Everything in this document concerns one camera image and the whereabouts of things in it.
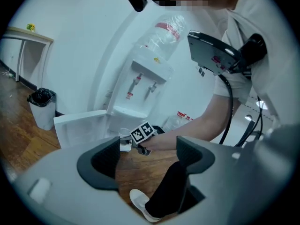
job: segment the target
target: black pants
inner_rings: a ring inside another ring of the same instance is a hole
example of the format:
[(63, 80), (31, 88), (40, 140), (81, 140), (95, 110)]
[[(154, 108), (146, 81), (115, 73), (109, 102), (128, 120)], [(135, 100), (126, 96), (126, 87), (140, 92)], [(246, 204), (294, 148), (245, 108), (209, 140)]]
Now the black pants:
[(196, 205), (197, 201), (189, 190), (185, 193), (186, 180), (186, 170), (179, 162), (170, 166), (155, 193), (145, 204), (149, 214), (155, 218), (162, 218), (178, 212), (179, 209), (180, 212), (184, 212)]

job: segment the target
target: person's arm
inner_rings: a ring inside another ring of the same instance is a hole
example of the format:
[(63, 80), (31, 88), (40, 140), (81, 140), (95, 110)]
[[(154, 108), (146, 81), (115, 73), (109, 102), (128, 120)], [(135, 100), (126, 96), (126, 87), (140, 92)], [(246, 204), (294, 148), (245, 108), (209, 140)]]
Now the person's arm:
[[(237, 98), (233, 99), (233, 114), (240, 106)], [(229, 97), (213, 95), (203, 115), (178, 129), (152, 137), (141, 143), (148, 150), (175, 150), (177, 136), (190, 136), (211, 141), (226, 128), (229, 120)]]

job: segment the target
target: black trash bag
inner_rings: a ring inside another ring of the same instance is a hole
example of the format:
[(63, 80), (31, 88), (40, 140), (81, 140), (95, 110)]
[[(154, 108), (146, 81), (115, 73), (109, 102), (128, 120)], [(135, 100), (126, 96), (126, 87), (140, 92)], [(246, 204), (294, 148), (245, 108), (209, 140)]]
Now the black trash bag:
[(49, 103), (56, 102), (56, 94), (49, 89), (40, 88), (28, 96), (27, 102), (39, 107), (46, 107)]

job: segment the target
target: black cable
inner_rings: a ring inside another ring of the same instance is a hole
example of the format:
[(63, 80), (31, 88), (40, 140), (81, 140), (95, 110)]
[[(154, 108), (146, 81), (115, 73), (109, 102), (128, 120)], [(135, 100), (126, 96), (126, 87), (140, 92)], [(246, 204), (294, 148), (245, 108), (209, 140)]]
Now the black cable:
[(263, 130), (263, 118), (262, 118), (263, 106), (261, 106), (261, 104), (260, 104), (260, 101), (261, 101), (261, 100), (260, 100), (259, 97), (257, 97), (257, 100), (258, 100), (258, 102), (259, 102), (259, 116), (258, 116), (258, 118), (257, 118), (257, 120), (256, 120), (256, 122), (255, 122), (255, 124), (254, 124), (254, 126), (253, 126), (253, 128), (252, 128), (251, 131), (248, 133), (248, 135), (247, 135), (243, 140), (239, 141), (239, 142), (235, 145), (235, 147), (241, 147), (241, 146), (243, 146), (244, 142), (247, 140), (247, 138), (253, 133), (254, 129), (256, 128), (259, 119), (261, 119), (261, 130), (260, 130), (260, 135), (262, 134), (261, 132), (262, 132), (262, 130)]
[(227, 89), (228, 89), (228, 92), (229, 92), (229, 98), (230, 98), (230, 104), (229, 104), (229, 108), (230, 108), (230, 117), (229, 117), (229, 120), (228, 120), (228, 123), (227, 123), (227, 126), (226, 126), (226, 129), (223, 133), (223, 136), (220, 140), (220, 143), (219, 144), (223, 144), (227, 134), (228, 134), (228, 131), (229, 131), (229, 128), (230, 128), (230, 124), (231, 124), (231, 120), (232, 120), (232, 117), (233, 117), (233, 91), (231, 89), (231, 86), (230, 86), (230, 83), (228, 82), (228, 80), (223, 76), (223, 75), (219, 75), (219, 78), (221, 78), (221, 80), (225, 83)]

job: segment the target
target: baseboard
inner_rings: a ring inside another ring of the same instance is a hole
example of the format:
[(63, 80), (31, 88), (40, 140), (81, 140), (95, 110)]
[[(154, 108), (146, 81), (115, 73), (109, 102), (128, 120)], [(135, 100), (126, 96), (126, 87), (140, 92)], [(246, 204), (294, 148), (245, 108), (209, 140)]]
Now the baseboard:
[[(12, 75), (14, 75), (15, 77), (15, 71), (11, 70), (2, 60), (0, 60), (0, 65), (2, 65), (7, 71), (9, 71)], [(24, 79), (23, 77), (19, 76), (19, 82), (21, 82), (22, 84), (24, 84), (26, 87), (28, 87), (29, 89), (36, 91), (37, 90), (37, 86), (32, 84), (31, 82), (27, 81), (26, 79)], [(55, 111), (55, 116), (56, 117), (60, 117), (63, 116), (64, 114)]]

